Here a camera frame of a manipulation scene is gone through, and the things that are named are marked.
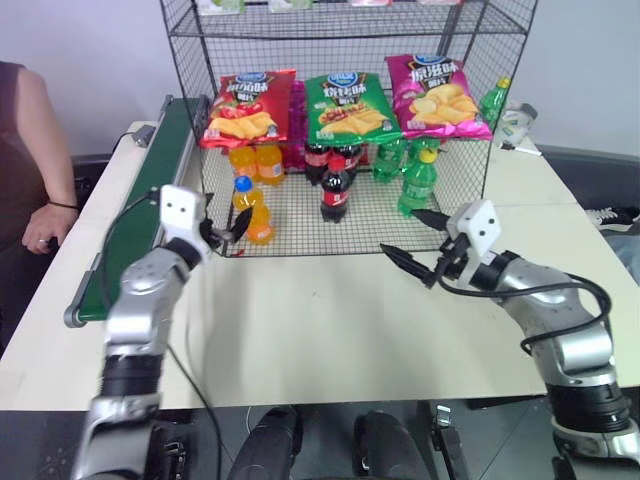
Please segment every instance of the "table surface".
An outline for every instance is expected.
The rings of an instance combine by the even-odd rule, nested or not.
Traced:
[[[62,314],[144,155],[120,142],[0,361],[0,409],[83,410],[95,395],[104,324],[69,329]],[[496,250],[610,293],[619,382],[640,384],[638,287],[544,158],[494,151],[485,196],[502,224]],[[544,393],[521,339],[487,300],[427,290],[383,255],[352,255],[214,257],[193,272],[170,342],[215,406],[238,406]],[[161,390],[164,408],[199,406],[169,358]]]

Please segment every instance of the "orange juice bottle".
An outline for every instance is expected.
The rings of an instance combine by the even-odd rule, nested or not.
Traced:
[[[256,147],[258,175],[262,183],[279,185],[284,180],[282,152],[277,145],[260,145]]]
[[[275,234],[276,229],[271,225],[269,209],[263,203],[254,205],[251,222],[247,229],[249,242],[256,245],[266,245],[273,239]]]
[[[256,152],[253,150],[253,148],[232,148],[231,150],[229,150],[229,163],[233,167],[233,174],[236,177],[245,175],[253,181],[258,180]]]
[[[253,186],[253,182],[249,177],[243,175],[236,178],[236,191],[233,194],[233,206],[239,212],[249,207],[262,205],[264,203],[264,195],[262,190]]]

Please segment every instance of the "green soda bottle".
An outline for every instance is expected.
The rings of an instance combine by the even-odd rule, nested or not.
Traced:
[[[480,111],[484,116],[484,119],[489,124],[489,128],[493,131],[496,128],[498,119],[500,118],[500,112],[504,106],[504,101],[507,99],[507,91],[511,85],[509,77],[500,77],[495,88],[490,90],[482,100],[480,100]]]
[[[376,182],[389,183],[400,173],[405,147],[406,141],[402,138],[378,147],[376,161],[373,164],[373,179]]]
[[[411,210],[425,208],[433,193],[438,174],[433,162],[438,156],[438,148],[423,148],[418,160],[409,167],[404,176],[402,195],[398,200],[398,210],[405,216],[411,216]]]
[[[422,137],[415,138],[409,142],[409,154],[407,155],[407,161],[402,166],[402,173],[405,175],[409,171],[409,168],[415,163],[418,163],[420,152],[424,148],[435,148],[436,150],[440,147],[440,140],[432,137]]]

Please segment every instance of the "pink chip bag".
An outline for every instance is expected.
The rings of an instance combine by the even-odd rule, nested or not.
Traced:
[[[386,60],[393,110],[406,138],[491,139],[460,62],[436,55],[398,55]]]

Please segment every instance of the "bottle cap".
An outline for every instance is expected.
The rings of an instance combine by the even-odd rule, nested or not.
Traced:
[[[511,85],[511,79],[509,77],[500,77],[500,80],[498,80],[496,85],[500,88],[509,88],[509,85]]]
[[[342,155],[329,156],[329,170],[339,172],[347,167],[347,161]]]
[[[251,179],[246,175],[236,178],[236,190],[240,193],[248,192],[253,188]]]
[[[314,143],[305,143],[304,149],[309,153],[323,154],[327,153],[331,147],[325,145],[316,145]]]
[[[420,161],[422,163],[433,163],[438,156],[438,150],[435,148],[423,148],[420,150]]]
[[[345,158],[351,158],[351,157],[355,157],[356,155],[359,155],[360,152],[362,152],[362,146],[361,145],[345,145],[343,147],[334,147],[333,150],[338,155],[342,155]]]

